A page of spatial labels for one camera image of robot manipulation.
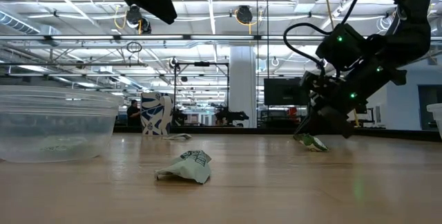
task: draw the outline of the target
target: crumpled green and white paper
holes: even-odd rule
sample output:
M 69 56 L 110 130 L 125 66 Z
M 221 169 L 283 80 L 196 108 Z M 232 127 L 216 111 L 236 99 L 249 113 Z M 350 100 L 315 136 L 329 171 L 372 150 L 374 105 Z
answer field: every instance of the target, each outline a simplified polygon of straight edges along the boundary
M 295 134 L 293 139 L 305 145 L 310 151 L 329 151 L 329 148 L 323 144 L 319 138 L 313 137 L 309 134 Z
M 156 170 L 155 178 L 158 180 L 160 175 L 173 174 L 204 184 L 211 175 L 211 160 L 212 158 L 203 151 L 188 151 L 174 159 L 171 166 Z

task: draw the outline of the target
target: wooden table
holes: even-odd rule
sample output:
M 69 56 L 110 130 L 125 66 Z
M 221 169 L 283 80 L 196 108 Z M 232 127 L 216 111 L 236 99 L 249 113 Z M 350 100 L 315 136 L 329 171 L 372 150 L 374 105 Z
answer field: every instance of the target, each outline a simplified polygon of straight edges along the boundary
M 0 162 L 0 223 L 441 223 L 442 144 L 322 136 L 312 153 L 289 136 L 115 134 L 81 162 Z M 203 186 L 156 181 L 182 152 L 213 159 Z

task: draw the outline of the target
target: black screen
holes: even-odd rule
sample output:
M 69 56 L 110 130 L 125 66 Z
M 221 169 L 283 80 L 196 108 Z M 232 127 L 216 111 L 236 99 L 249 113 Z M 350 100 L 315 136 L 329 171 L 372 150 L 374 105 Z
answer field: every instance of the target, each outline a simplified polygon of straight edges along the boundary
M 367 106 L 366 105 L 358 105 L 354 110 L 356 110 L 357 114 L 366 114 Z
M 307 105 L 308 91 L 300 79 L 264 79 L 264 104 L 269 106 Z

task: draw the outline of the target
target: white container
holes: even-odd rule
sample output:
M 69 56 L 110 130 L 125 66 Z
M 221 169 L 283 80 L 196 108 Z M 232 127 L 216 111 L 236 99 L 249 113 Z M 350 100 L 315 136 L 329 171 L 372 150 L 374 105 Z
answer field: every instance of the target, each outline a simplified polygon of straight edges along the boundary
M 111 139 L 123 98 L 41 86 L 0 86 L 0 158 L 59 162 L 93 158 Z
M 427 106 L 427 111 L 433 113 L 433 118 L 437 123 L 437 129 L 442 138 L 442 104 L 431 104 Z

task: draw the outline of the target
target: white pillar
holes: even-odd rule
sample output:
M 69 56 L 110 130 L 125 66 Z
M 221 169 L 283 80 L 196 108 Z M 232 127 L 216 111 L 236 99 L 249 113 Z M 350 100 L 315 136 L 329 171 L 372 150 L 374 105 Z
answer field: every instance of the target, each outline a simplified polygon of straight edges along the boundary
M 244 111 L 249 120 L 242 123 L 244 128 L 256 128 L 256 56 L 253 46 L 230 47 L 230 111 Z

